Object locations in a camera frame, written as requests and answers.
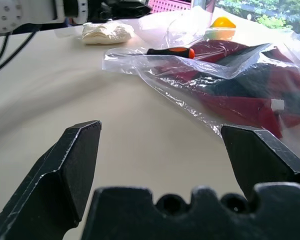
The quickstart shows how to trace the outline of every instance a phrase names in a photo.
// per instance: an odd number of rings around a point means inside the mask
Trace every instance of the black cable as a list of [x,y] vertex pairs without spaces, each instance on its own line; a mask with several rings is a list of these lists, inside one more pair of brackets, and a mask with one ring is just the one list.
[[0,70],[4,68],[30,42],[30,40],[36,35],[40,27],[41,25],[37,25],[33,29],[32,33],[27,37],[27,39],[3,63],[0,64]]
[[5,34],[5,38],[4,38],[4,41],[3,41],[3,44],[2,44],[2,47],[1,47],[1,50],[0,50],[0,60],[1,60],[2,56],[4,55],[4,53],[6,51],[7,44],[8,44],[8,41],[9,41],[9,36],[10,36],[10,32]]

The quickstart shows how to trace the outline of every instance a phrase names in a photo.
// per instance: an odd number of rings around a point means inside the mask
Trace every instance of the dark red cloth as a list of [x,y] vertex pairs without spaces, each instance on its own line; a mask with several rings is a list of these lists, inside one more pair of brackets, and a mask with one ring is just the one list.
[[[198,98],[205,107],[231,123],[265,128],[277,138],[282,137],[279,117],[288,128],[300,124],[300,69],[275,45],[248,47],[209,40],[192,48],[197,60],[243,67],[237,75],[227,79],[188,65],[183,67],[176,59],[158,68],[167,85],[176,87],[177,84],[178,89]],[[245,61],[250,59],[254,61],[248,65]],[[169,75],[172,68],[175,73]],[[284,110],[274,112],[272,99],[284,100]]]

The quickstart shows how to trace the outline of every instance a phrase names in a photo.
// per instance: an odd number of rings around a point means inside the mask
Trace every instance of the clear plastic bag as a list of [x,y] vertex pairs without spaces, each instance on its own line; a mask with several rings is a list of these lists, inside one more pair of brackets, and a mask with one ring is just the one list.
[[201,37],[195,59],[115,48],[103,69],[139,75],[219,136],[222,124],[264,128],[300,157],[300,35],[288,39],[247,46]]
[[195,6],[189,10],[164,11],[134,19],[122,19],[152,48],[185,46],[199,39],[211,24],[212,13]]

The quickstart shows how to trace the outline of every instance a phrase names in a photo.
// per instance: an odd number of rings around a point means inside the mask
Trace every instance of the screwdriver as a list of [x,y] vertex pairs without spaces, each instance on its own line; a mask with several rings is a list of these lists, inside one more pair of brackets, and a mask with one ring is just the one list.
[[[132,53],[128,54],[130,56],[143,56],[142,53]],[[173,55],[178,57],[183,57],[187,59],[195,58],[195,51],[192,48],[187,47],[171,47],[167,49],[153,49],[150,48],[146,52],[146,55]],[[110,54],[111,57],[119,57],[120,54]]]

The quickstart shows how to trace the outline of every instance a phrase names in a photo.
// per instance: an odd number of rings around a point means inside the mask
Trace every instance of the red fabric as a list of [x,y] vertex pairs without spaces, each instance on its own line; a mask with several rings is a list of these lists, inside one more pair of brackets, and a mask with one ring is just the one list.
[[212,96],[207,93],[197,93],[197,96],[204,106],[231,123],[265,128],[277,138],[282,137],[277,117],[271,109],[271,99]]
[[205,40],[191,46],[195,52],[195,59],[216,63],[224,57],[237,51],[248,48],[248,46],[225,40]]
[[[230,41],[209,40],[199,42],[193,45],[192,48],[195,51],[196,60],[218,64],[218,61],[226,56],[248,47]],[[260,77],[267,79],[265,89],[268,92],[269,98],[210,95],[205,92],[204,87],[197,89],[195,85],[194,89],[190,90],[186,87],[185,90],[188,90],[188,93],[195,94],[204,106],[227,121],[238,125],[265,128],[277,138],[281,138],[281,126],[278,116],[271,108],[271,102],[272,99],[283,99],[284,93],[300,93],[300,71],[276,47],[273,49],[266,48],[262,53],[265,58],[261,60],[261,63],[265,60],[264,63],[266,64],[266,58],[278,61],[277,65],[269,65],[271,68],[265,67],[260,69]],[[186,66],[183,70],[183,66],[184,63],[182,61],[175,60],[175,62],[169,62],[169,64],[160,66],[157,69],[162,73],[161,77],[164,76],[164,73],[169,73],[171,69],[175,69],[173,77],[169,77],[169,79],[173,79],[182,86],[189,81],[195,80],[198,74],[198,71],[191,70],[189,66]],[[300,116],[298,115],[284,111],[280,113],[280,117],[284,125],[288,128],[300,124]]]

